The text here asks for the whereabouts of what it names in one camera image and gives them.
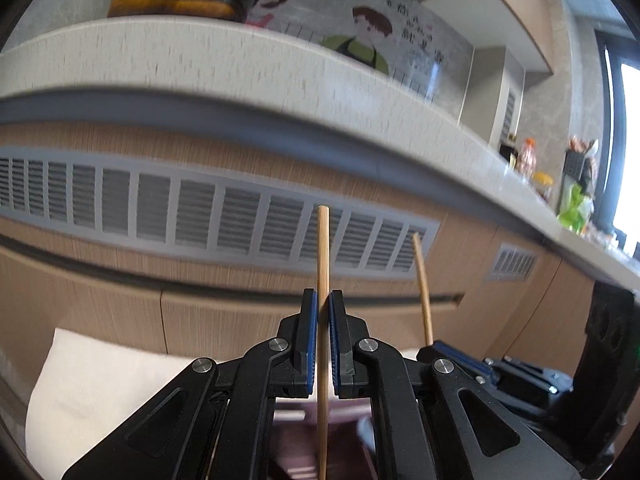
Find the white cloth mat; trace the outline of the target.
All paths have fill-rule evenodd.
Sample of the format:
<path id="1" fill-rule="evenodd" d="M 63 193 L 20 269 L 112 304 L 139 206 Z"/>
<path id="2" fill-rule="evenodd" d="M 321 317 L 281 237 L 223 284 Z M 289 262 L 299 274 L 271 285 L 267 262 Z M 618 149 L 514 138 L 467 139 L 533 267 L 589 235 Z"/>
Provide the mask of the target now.
<path id="1" fill-rule="evenodd" d="M 42 478 L 62 478 L 190 362 L 59 328 L 28 402 L 28 460 Z M 376 478 L 369 402 L 332 396 L 330 430 L 329 478 Z"/>

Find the green plastic bag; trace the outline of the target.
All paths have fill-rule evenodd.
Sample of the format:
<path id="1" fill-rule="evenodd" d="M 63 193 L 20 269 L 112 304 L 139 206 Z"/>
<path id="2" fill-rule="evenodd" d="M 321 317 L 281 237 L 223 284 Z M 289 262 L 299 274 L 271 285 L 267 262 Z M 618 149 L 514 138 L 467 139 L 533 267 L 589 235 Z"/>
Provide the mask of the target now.
<path id="1" fill-rule="evenodd" d="M 593 211 L 592 197 L 582 189 L 579 183 L 575 183 L 568 188 L 568 194 L 556 218 L 564 229 L 582 235 Z"/>

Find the wooden chopstick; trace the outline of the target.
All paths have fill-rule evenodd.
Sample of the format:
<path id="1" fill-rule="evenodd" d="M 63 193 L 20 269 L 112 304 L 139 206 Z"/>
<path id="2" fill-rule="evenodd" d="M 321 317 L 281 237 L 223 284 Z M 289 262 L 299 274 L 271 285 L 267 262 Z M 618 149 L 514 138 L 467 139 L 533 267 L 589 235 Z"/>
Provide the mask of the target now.
<path id="1" fill-rule="evenodd" d="M 318 207 L 317 237 L 317 292 L 318 292 L 318 339 L 317 339 L 317 401 L 318 401 L 318 464 L 320 480 L 328 478 L 328 434 L 329 434 L 329 385 L 330 385 L 330 210 Z"/>
<path id="2" fill-rule="evenodd" d="M 412 247 L 414 255 L 414 267 L 416 268 L 416 282 L 419 286 L 422 323 L 425 344 L 434 344 L 434 330 L 431 311 L 430 290 L 426 275 L 425 258 L 422 250 L 422 240 L 418 232 L 412 233 Z"/>

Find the small grey ventilation grille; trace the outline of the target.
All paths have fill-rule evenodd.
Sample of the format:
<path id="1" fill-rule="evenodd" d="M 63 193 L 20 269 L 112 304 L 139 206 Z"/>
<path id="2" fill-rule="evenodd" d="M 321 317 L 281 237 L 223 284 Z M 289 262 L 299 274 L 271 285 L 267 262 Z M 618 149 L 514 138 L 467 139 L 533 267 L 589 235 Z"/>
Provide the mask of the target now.
<path id="1" fill-rule="evenodd" d="M 486 280 L 490 282 L 526 282 L 536 266 L 538 255 L 518 245 L 503 242 L 498 247 Z"/>

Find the orange capped bottle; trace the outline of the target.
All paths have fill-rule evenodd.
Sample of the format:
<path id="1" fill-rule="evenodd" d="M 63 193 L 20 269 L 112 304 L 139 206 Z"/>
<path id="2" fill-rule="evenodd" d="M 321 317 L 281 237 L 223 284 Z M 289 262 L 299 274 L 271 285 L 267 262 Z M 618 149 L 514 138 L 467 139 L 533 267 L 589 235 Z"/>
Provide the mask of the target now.
<path id="1" fill-rule="evenodd" d="M 516 159 L 515 169 L 520 176 L 529 181 L 536 170 L 536 141 L 533 138 L 526 138 Z"/>

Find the cartoon wall poster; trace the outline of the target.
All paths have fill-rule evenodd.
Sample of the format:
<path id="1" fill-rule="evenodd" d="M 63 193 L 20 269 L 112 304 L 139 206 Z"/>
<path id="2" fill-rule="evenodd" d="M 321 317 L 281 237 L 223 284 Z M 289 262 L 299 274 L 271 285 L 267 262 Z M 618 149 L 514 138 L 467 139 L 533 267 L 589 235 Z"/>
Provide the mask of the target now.
<path id="1" fill-rule="evenodd" d="M 474 48 L 416 0 L 258 0 L 247 23 L 318 44 L 461 112 Z"/>

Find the maroon utensil holder box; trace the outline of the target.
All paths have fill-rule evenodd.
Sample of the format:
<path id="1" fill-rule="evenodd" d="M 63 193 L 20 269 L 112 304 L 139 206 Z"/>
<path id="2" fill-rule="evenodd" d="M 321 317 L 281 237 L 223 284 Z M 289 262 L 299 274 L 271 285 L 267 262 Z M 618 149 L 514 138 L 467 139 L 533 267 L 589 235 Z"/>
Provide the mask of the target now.
<path id="1" fill-rule="evenodd" d="M 326 476 L 329 479 L 378 476 L 369 401 L 331 400 L 328 430 Z M 319 477 L 315 400 L 277 400 L 269 453 L 270 479 Z"/>

